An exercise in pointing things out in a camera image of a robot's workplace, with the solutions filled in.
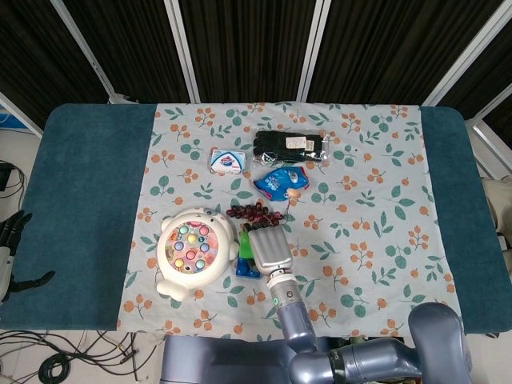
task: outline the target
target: blue snack bag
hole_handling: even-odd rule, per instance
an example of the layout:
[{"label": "blue snack bag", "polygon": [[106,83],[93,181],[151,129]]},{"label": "blue snack bag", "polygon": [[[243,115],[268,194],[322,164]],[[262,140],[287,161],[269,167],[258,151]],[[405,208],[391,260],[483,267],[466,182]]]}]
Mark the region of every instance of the blue snack bag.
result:
[{"label": "blue snack bag", "polygon": [[284,202],[289,197],[288,189],[305,190],[310,182],[303,167],[288,166],[273,170],[256,180],[254,186],[272,202]]}]

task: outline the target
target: colorful toy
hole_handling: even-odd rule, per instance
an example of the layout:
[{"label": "colorful toy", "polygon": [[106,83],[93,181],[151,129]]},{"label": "colorful toy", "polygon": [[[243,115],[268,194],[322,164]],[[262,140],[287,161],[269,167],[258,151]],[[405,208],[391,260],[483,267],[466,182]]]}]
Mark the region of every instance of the colorful toy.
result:
[{"label": "colorful toy", "polygon": [[250,248],[249,235],[245,231],[240,235],[240,251],[238,252],[238,257],[244,259],[254,258],[253,251]]},{"label": "colorful toy", "polygon": [[253,259],[238,258],[236,275],[240,278],[260,278],[261,274]]},{"label": "colorful toy", "polygon": [[304,168],[289,166],[273,170],[264,178],[256,180],[254,186],[273,202],[284,202],[289,197],[288,190],[307,189],[310,182]]},{"label": "colorful toy", "polygon": [[224,216],[207,208],[184,210],[162,222],[157,260],[164,280],[157,291],[181,302],[218,278],[237,254]]}]

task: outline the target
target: white plastic toy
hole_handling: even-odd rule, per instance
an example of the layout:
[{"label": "white plastic toy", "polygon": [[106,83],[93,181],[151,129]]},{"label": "white plastic toy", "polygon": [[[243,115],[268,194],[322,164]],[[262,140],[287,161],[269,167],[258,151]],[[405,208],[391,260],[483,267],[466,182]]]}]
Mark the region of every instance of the white plastic toy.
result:
[{"label": "white plastic toy", "polygon": [[184,210],[162,222],[157,259],[164,280],[157,291],[182,302],[218,278],[237,256],[238,244],[224,216],[208,208]]}]

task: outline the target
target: tablecloth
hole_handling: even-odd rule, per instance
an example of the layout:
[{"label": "tablecloth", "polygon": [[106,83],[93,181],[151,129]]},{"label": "tablecloth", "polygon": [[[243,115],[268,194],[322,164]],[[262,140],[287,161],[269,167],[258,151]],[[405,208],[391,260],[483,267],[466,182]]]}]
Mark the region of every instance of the tablecloth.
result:
[{"label": "tablecloth", "polygon": [[[120,330],[260,340],[281,338],[266,280],[234,267],[194,299],[161,297],[159,225],[192,206],[226,211],[260,199],[252,180],[269,171],[210,174],[212,147],[251,152],[256,130],[308,130],[329,143],[306,162],[310,188],[290,201],[284,229],[294,272],[320,336],[408,334],[415,305],[445,302],[460,314],[437,224],[417,106],[337,104],[158,105],[134,224]],[[242,221],[235,221],[238,226]]]}]

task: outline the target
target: small package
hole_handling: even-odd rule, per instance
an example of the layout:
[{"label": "small package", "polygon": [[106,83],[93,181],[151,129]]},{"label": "small package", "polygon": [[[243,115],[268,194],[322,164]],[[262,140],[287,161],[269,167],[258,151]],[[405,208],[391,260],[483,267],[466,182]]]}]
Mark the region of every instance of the small package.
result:
[{"label": "small package", "polygon": [[266,166],[327,160],[328,142],[313,132],[260,130],[254,137],[254,159]]},{"label": "small package", "polygon": [[273,170],[264,178],[256,180],[254,186],[272,202],[284,202],[290,190],[305,190],[310,182],[304,168],[289,166]]},{"label": "small package", "polygon": [[236,150],[212,150],[210,172],[239,174],[246,168],[246,154]]}]

